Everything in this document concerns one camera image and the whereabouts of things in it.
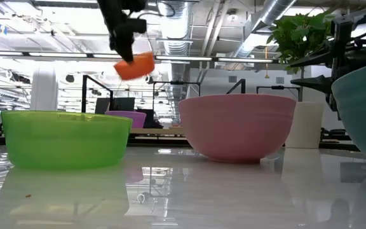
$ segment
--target orange object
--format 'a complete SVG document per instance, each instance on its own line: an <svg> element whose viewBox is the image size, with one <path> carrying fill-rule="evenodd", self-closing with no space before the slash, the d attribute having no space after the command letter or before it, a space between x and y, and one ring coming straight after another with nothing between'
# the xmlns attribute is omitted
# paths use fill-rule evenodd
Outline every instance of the orange object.
<svg viewBox="0 0 366 229"><path fill-rule="evenodd" d="M118 62L114 66L122 80L134 80L145 76L155 69L153 53L142 53L133 57L133 62Z"/></svg>

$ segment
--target pink bowl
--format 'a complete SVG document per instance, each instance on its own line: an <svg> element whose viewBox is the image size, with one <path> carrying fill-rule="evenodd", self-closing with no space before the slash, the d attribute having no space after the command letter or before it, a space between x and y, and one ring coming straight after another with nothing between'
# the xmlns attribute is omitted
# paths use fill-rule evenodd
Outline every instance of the pink bowl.
<svg viewBox="0 0 366 229"><path fill-rule="evenodd" d="M131 118L132 127L131 128L144 128L146 114L136 111L107 111L106 115L120 116Z"/></svg>
<svg viewBox="0 0 366 229"><path fill-rule="evenodd" d="M275 95L208 95L179 103L190 145L217 162L259 163L283 146L296 101Z"/></svg>

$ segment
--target white container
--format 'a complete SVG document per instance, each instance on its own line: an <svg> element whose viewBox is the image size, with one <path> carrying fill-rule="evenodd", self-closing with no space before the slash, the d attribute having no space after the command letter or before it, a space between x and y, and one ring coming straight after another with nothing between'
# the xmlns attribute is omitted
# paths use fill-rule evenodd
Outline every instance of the white container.
<svg viewBox="0 0 366 229"><path fill-rule="evenodd" d="M323 104L298 102L292 128L285 142L287 148L317 149L322 128Z"/></svg>

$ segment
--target white pillar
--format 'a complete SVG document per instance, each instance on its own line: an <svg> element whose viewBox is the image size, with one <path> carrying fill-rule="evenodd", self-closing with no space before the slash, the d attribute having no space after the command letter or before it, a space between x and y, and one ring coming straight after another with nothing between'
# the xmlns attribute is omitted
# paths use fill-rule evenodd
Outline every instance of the white pillar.
<svg viewBox="0 0 366 229"><path fill-rule="evenodd" d="M56 111L58 97L58 78L54 62L37 62L33 74L32 99L30 110Z"/></svg>

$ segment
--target white cylinder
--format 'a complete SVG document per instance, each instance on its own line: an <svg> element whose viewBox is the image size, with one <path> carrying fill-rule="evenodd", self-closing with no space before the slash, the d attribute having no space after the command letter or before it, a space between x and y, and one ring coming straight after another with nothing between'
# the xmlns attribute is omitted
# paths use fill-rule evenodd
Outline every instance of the white cylinder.
<svg viewBox="0 0 366 229"><path fill-rule="evenodd" d="M285 142L287 148L317 149L322 128L323 104L298 102L292 128Z"/></svg>
<svg viewBox="0 0 366 229"><path fill-rule="evenodd" d="M39 62L33 74L30 110L56 111L58 78L54 62Z"/></svg>

